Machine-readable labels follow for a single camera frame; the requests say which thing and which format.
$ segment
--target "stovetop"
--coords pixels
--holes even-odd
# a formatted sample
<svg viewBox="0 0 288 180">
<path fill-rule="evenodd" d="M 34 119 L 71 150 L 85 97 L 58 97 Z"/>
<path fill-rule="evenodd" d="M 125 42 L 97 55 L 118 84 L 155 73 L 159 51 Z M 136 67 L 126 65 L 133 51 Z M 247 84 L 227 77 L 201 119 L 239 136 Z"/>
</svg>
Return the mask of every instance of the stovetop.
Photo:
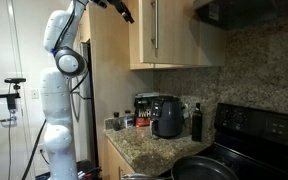
<svg viewBox="0 0 288 180">
<path fill-rule="evenodd" d="M 197 156 L 219 161 L 240 180 L 288 180 L 288 115 L 219 103 L 215 127 L 213 145 Z"/>
</svg>

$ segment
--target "cabinet handle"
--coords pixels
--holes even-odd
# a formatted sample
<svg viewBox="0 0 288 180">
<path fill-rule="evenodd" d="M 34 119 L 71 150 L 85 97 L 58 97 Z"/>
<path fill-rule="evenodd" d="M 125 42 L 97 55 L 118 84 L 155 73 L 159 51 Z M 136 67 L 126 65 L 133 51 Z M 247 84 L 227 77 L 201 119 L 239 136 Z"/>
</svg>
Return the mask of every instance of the cabinet handle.
<svg viewBox="0 0 288 180">
<path fill-rule="evenodd" d="M 119 177 L 119 180 L 122 179 L 122 174 L 121 172 L 123 171 L 123 169 L 121 167 L 118 167 L 118 177 Z"/>
<path fill-rule="evenodd" d="M 158 0 L 152 0 L 151 5 L 155 7 L 155 38 L 151 41 L 155 45 L 155 49 L 158 49 Z"/>
</svg>

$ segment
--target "range hood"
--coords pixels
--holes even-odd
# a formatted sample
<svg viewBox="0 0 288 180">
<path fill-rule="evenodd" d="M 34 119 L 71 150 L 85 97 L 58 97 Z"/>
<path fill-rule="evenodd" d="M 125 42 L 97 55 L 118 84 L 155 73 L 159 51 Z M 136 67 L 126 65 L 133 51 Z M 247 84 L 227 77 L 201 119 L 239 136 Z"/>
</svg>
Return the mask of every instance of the range hood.
<svg viewBox="0 0 288 180">
<path fill-rule="evenodd" d="M 237 29 L 288 14 L 288 0 L 195 0 L 193 9 L 201 21 Z"/>
</svg>

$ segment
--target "white wall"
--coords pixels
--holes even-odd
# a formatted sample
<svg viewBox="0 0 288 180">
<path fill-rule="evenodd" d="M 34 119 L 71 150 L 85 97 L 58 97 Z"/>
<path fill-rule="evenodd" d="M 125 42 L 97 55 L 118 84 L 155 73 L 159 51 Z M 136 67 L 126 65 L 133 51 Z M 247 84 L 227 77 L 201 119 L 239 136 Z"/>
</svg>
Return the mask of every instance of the white wall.
<svg viewBox="0 0 288 180">
<path fill-rule="evenodd" d="M 23 77 L 27 79 L 22 86 L 22 98 L 18 104 L 18 106 L 22 106 L 20 108 L 23 109 L 24 116 L 22 118 L 19 114 L 18 125 L 11 130 L 12 180 L 21 178 L 33 143 L 44 121 L 40 99 L 32 99 L 30 92 L 32 89 L 39 88 L 41 71 L 45 68 L 55 67 L 53 57 L 43 48 L 46 23 L 54 10 L 66 10 L 69 3 L 70 0 L 14 0 L 20 51 L 20 59 L 18 59 L 14 58 L 7 3 L 6 0 L 0 0 L 0 94 L 8 91 L 8 85 L 4 83 L 5 78 L 19 75 L 21 69 L 15 67 L 15 64 L 21 63 Z M 0 99 L 0 119 L 6 117 L 8 117 L 6 101 Z M 7 142 L 7 128 L 0 126 L 0 179 L 7 179 Z M 35 155 L 34 165 L 33 175 L 49 171 L 39 154 Z"/>
</svg>

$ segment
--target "black wire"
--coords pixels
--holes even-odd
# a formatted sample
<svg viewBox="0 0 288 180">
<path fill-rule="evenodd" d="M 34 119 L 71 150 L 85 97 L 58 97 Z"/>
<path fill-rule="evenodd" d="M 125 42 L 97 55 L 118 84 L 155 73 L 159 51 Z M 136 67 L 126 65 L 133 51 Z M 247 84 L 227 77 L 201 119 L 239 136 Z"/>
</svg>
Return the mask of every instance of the black wire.
<svg viewBox="0 0 288 180">
<path fill-rule="evenodd" d="M 83 100 L 88 100 L 88 99 L 92 99 L 91 97 L 83 97 L 80 93 L 73 93 L 73 94 L 77 94 L 80 98 L 82 98 Z"/>
<path fill-rule="evenodd" d="M 11 93 L 11 84 L 8 86 L 8 94 Z M 8 180 L 11 178 L 11 167 L 12 167 L 12 143 L 11 143 L 11 112 L 10 112 L 10 121 L 8 124 L 8 148 L 9 148 L 9 165 L 8 165 Z"/>
<path fill-rule="evenodd" d="M 101 172 L 101 171 L 102 171 L 101 167 L 96 167 L 94 169 L 91 169 L 91 170 L 87 171 L 85 174 L 90 174 L 90 173 L 93 173 L 93 172 Z"/>
<path fill-rule="evenodd" d="M 79 2 L 79 3 L 81 3 L 81 4 L 83 4 L 84 9 L 85 9 L 86 4 L 82 3 L 82 1 L 80 1 L 80 0 L 76 0 L 76 1 Z"/>
<path fill-rule="evenodd" d="M 87 75 L 88 75 L 88 71 L 85 73 L 85 76 L 81 79 L 81 81 L 78 82 L 78 83 L 76 84 L 76 86 L 70 91 L 70 93 L 73 93 L 73 91 L 74 91 L 75 89 L 77 89 L 77 88 L 83 83 L 83 81 L 85 80 L 85 78 L 87 77 Z"/>
<path fill-rule="evenodd" d="M 43 159 L 44 159 L 44 161 L 46 162 L 46 164 L 50 164 L 50 163 L 48 163 L 48 161 L 45 159 L 45 156 L 44 156 L 44 154 L 43 154 L 43 152 L 41 152 L 41 155 L 42 155 L 42 157 L 43 157 Z"/>
<path fill-rule="evenodd" d="M 71 13 L 71 16 L 70 18 L 68 19 L 67 23 L 65 24 L 64 28 L 63 28 L 63 31 L 61 32 L 61 34 L 59 35 L 56 43 L 55 43 L 55 47 L 54 49 L 57 50 L 59 47 L 59 45 L 62 43 L 63 39 L 64 39 L 64 34 L 67 32 L 68 28 L 71 26 L 73 20 L 74 20 L 74 17 L 75 17 L 75 6 L 76 6 L 76 0 L 73 0 L 73 10 L 72 10 L 72 13 Z"/>
<path fill-rule="evenodd" d="M 34 154 L 35 154 L 35 151 L 36 151 L 36 148 L 37 148 L 37 145 L 38 145 L 38 141 L 40 140 L 40 137 L 42 135 L 42 131 L 43 131 L 43 128 L 45 126 L 45 123 L 46 123 L 46 119 L 40 129 L 40 131 L 38 132 L 38 135 L 36 137 L 36 140 L 35 140 L 35 144 L 34 144 L 34 147 L 33 147 L 33 150 L 32 150 L 32 154 L 31 154 L 31 157 L 30 157 L 30 160 L 28 161 L 28 164 L 27 164 L 27 167 L 25 169 L 25 172 L 23 174 L 23 177 L 22 177 L 22 180 L 25 180 L 26 176 L 27 176 L 27 173 L 28 171 L 30 170 L 30 167 L 31 167 L 31 164 L 33 162 L 33 157 L 34 157 Z"/>
</svg>

